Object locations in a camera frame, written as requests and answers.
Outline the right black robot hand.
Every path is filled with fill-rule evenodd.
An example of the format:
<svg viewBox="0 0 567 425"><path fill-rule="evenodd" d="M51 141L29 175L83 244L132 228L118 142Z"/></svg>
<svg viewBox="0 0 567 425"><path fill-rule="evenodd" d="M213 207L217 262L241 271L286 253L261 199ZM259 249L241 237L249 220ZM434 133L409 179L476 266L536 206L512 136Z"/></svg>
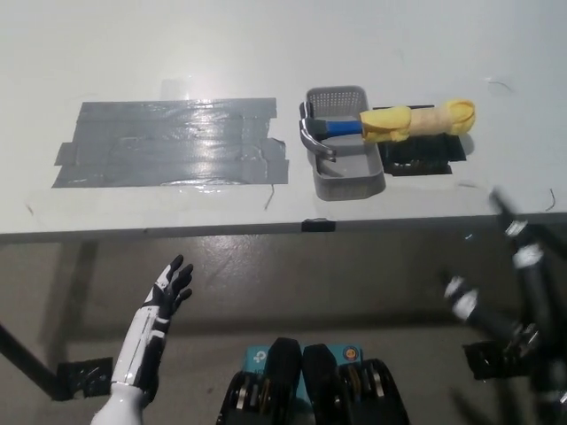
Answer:
<svg viewBox="0 0 567 425"><path fill-rule="evenodd" d="M482 306L479 291L457 274L443 274L444 299L453 315L507 346L520 346L545 361L566 360L566 314L557 295L543 244L551 240L514 211L497 189L489 200L509 243L523 302L517 321Z"/></svg>

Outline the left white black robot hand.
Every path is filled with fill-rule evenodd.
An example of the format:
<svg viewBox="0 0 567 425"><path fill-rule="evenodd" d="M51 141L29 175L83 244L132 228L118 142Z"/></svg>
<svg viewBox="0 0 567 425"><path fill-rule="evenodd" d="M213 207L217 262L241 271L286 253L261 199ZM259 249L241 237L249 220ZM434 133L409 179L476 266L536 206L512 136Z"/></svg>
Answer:
<svg viewBox="0 0 567 425"><path fill-rule="evenodd" d="M171 320L192 295L193 265L176 256L160 273L130 323L120 349L112 383L138 389L142 405L149 405L159 387L159 366Z"/></svg>

